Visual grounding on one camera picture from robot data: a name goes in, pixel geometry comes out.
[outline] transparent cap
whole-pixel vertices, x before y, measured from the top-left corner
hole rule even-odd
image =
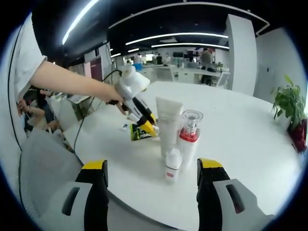
[[[195,110],[186,110],[182,113],[184,119],[184,128],[188,133],[195,133],[197,130],[197,123],[203,119],[203,113]]]

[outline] white tube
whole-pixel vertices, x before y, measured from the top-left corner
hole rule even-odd
[[[161,154],[166,156],[177,142],[183,103],[156,97],[156,107]]]

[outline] hand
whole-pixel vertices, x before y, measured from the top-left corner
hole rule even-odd
[[[19,109],[23,112],[29,111],[29,107],[24,100],[19,101]]]
[[[126,116],[126,112],[122,108],[122,103],[124,102],[124,99],[122,96],[117,93],[114,86],[102,83],[103,84],[103,90],[99,93],[98,98],[105,101],[106,103],[110,102],[111,100],[117,100],[119,103],[116,104],[120,112]]]

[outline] black cable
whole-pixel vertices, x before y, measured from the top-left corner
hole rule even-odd
[[[106,78],[103,80],[103,82],[106,81],[106,79],[107,79],[109,76],[111,76],[111,75],[112,75],[114,72],[116,72],[116,71],[120,72],[120,74],[122,73],[122,71],[120,71],[120,70],[114,70],[114,71],[110,72],[110,73],[106,76]],[[89,104],[89,106],[88,106],[88,109],[87,109],[87,113],[88,113],[90,107],[92,106],[92,103],[93,103],[94,99],[95,99],[95,97],[93,97],[93,99],[91,100],[91,102],[90,102],[90,104]],[[79,135],[80,130],[81,130],[81,126],[82,126],[82,124],[83,124],[85,118],[86,118],[86,117],[83,117],[83,118],[82,118],[82,121],[81,121],[81,123],[80,123],[79,129],[78,129],[78,132],[77,132],[75,141],[74,141],[74,149],[73,149],[73,151],[74,151],[74,154],[75,154],[76,156],[77,156],[77,154],[76,154],[76,141],[77,141],[78,135]]]
[[[19,157],[19,166],[18,166],[18,185],[19,185],[20,202],[21,202],[22,207],[25,208],[25,205],[24,205],[24,202],[23,202],[23,199],[22,199],[22,196],[21,196],[21,181],[20,181],[20,177],[21,177],[21,155],[22,155],[23,150],[22,150],[21,145],[20,145],[18,138],[17,138],[17,134],[16,134],[15,126],[14,126],[14,121],[13,121],[13,116],[12,116],[11,104],[10,104],[11,68],[12,68],[12,62],[13,62],[13,56],[14,56],[14,53],[15,53],[15,48],[16,48],[18,37],[19,37],[19,34],[20,34],[22,27],[23,27],[23,24],[20,26],[19,32],[17,34],[16,41],[15,41],[15,44],[14,44],[12,56],[11,56],[11,62],[10,62],[10,67],[9,67],[9,76],[8,76],[8,102],[9,102],[9,111],[10,111],[10,117],[11,117],[11,123],[12,123],[12,127],[13,127],[14,136],[15,136],[16,142],[17,142],[18,147],[19,147],[20,152],[21,152],[20,157]]]

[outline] ceiling light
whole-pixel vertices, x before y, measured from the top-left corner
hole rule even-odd
[[[125,43],[125,45],[129,45],[132,43],[136,43],[136,42],[141,42],[141,41],[145,41],[145,40],[149,40],[149,39],[155,39],[155,38],[161,38],[161,37],[169,37],[169,36],[178,36],[178,35],[202,35],[202,36],[214,36],[214,37],[220,37],[220,38],[228,38],[228,36],[226,35],[217,35],[217,34],[211,34],[211,33],[198,33],[198,32],[185,32],[185,33],[173,33],[173,34],[165,34],[165,35],[156,35],[156,36],[151,36],[151,37],[147,37],[147,38],[142,38],[142,39],[138,39],[132,42],[128,42]]]
[[[69,27],[69,29],[67,30],[66,34],[64,35],[64,38],[62,40],[62,45],[65,44],[66,40],[68,39],[69,33],[71,33],[71,31],[75,28],[75,26],[77,25],[77,23],[81,20],[81,18],[89,11],[89,9],[92,8],[92,6],[94,6],[95,3],[97,3],[99,0],[91,0],[86,6],[85,8],[83,8],[83,10],[79,13],[79,15],[75,18],[75,20],[73,21],[73,23],[71,24],[71,26]]]
[[[139,51],[139,48],[129,50],[128,52]]]
[[[119,55],[121,55],[121,53],[111,55],[110,57],[113,58],[113,57],[117,57],[117,56],[119,56]]]
[[[153,48],[153,47],[180,46],[180,45],[188,45],[188,46],[206,46],[206,47],[218,47],[218,48],[229,49],[229,47],[220,46],[220,45],[205,44],[205,43],[189,43],[189,42],[159,44],[159,45],[153,45],[153,46],[151,46],[151,47]]]

